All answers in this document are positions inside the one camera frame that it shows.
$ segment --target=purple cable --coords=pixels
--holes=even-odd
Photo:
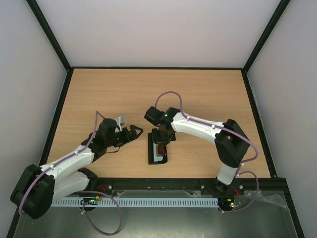
[[[242,175],[242,174],[245,174],[245,173],[250,173],[250,174],[253,174],[254,178],[256,179],[257,181],[257,190],[256,190],[256,194],[254,195],[254,197],[252,198],[251,202],[248,203],[248,205],[246,205],[245,207],[243,208],[240,208],[238,210],[233,210],[233,211],[223,211],[220,207],[219,210],[222,212],[222,213],[234,213],[234,212],[241,212],[245,209],[247,209],[248,207],[251,206],[251,204],[256,200],[256,198],[258,197],[258,193],[259,193],[259,180],[258,180],[258,177],[256,176],[256,174],[252,171],[243,171],[241,173],[239,173],[239,175]]]
[[[229,132],[229,133],[231,133],[231,134],[233,134],[233,135],[239,137],[240,139],[244,140],[245,142],[247,142],[249,145],[252,146],[252,148],[254,149],[254,151],[255,151],[255,153],[256,153],[255,156],[252,157],[252,158],[250,158],[250,159],[246,159],[246,160],[241,161],[240,166],[239,166],[239,168],[237,169],[236,174],[238,174],[238,172],[239,172],[239,170],[240,170],[240,168],[241,168],[242,163],[255,160],[255,159],[259,156],[259,151],[258,151],[257,147],[255,146],[255,144],[253,144],[251,141],[249,141],[249,140],[248,140],[247,138],[245,138],[244,136],[242,136],[242,135],[240,135],[240,134],[236,133],[235,131],[232,131],[232,130],[230,130],[230,129],[228,129],[228,128],[222,127],[222,126],[218,126],[218,125],[214,125],[214,124],[212,124],[212,123],[207,123],[207,122],[203,122],[203,121],[200,121],[200,120],[192,119],[192,118],[190,117],[190,115],[185,114],[184,111],[183,111],[183,100],[182,100],[182,97],[181,97],[181,96],[179,95],[179,93],[177,93],[177,92],[167,91],[167,92],[162,93],[161,95],[159,95],[158,98],[157,98],[157,100],[156,100],[156,102],[155,102],[155,107],[157,107],[158,102],[159,102],[159,99],[160,99],[162,96],[164,96],[165,94],[169,94],[169,93],[175,94],[175,95],[178,96],[178,98],[179,98],[179,109],[180,109],[180,112],[181,112],[181,114],[182,114],[183,117],[187,118],[188,120],[190,120],[190,121],[192,121],[192,122],[196,122],[196,123],[199,123],[199,124],[202,124],[202,125],[206,125],[206,126],[212,126],[212,125],[213,125],[213,126],[214,126],[215,128],[217,128],[217,129],[225,130],[225,131],[227,131],[227,132]]]
[[[89,141],[87,142],[87,144],[85,145],[85,147],[81,150],[78,151],[78,153],[81,153],[83,152],[84,150],[86,150],[86,148],[88,147],[88,145],[91,143],[91,141],[93,140],[94,136],[95,136],[95,133],[96,133],[96,129],[97,129],[97,122],[98,122],[98,115],[100,115],[102,118],[105,118],[103,115],[101,115],[98,111],[96,111],[96,118],[95,118],[95,125],[94,125],[94,130],[93,130],[93,133],[91,135],[91,137],[89,138]],[[56,162],[54,164],[54,166],[57,166],[59,165],[60,163],[64,162],[65,160],[68,160],[70,157],[76,155],[75,153],[73,154],[70,154],[68,156],[66,156],[65,158],[61,159],[60,161]],[[25,200],[27,198],[27,196],[29,195],[29,193],[31,192],[32,188],[34,187],[34,185],[41,179],[41,177],[43,177],[48,171],[50,171],[52,168],[47,168],[46,170],[44,170],[43,172],[40,173],[40,175],[38,175],[36,177],[36,179],[31,183],[31,185],[29,186],[29,188],[26,190],[22,200],[21,200],[21,203],[20,203],[20,206],[19,206],[19,214],[20,216],[23,215],[23,211],[22,211],[22,208],[23,208],[23,205],[25,203]]]
[[[95,226],[95,224],[90,220],[90,218],[88,217],[87,213],[85,212],[85,203],[84,203],[84,205],[83,205],[83,207],[82,207],[82,211],[83,211],[83,214],[84,214],[84,215],[86,216],[86,218],[88,219],[90,225],[91,225],[97,232],[99,232],[100,234],[102,234],[102,235],[104,235],[104,236],[112,236],[112,235],[118,234],[118,233],[120,232],[120,230],[121,230],[121,227],[122,227],[123,214],[122,214],[122,210],[121,210],[121,208],[119,207],[119,204],[117,203],[117,201],[116,201],[113,197],[111,197],[111,196],[109,196],[109,195],[107,195],[107,194],[105,194],[105,193],[103,193],[103,192],[97,192],[97,191],[78,191],[78,192],[79,192],[79,193],[97,193],[97,194],[100,194],[100,195],[103,195],[103,196],[106,196],[106,197],[110,198],[110,199],[115,203],[115,205],[116,205],[117,208],[118,208],[119,214],[120,214],[120,223],[119,223],[118,229],[117,229],[115,232],[113,232],[113,233],[103,232],[102,230],[100,230],[99,228],[97,228],[97,227]]]

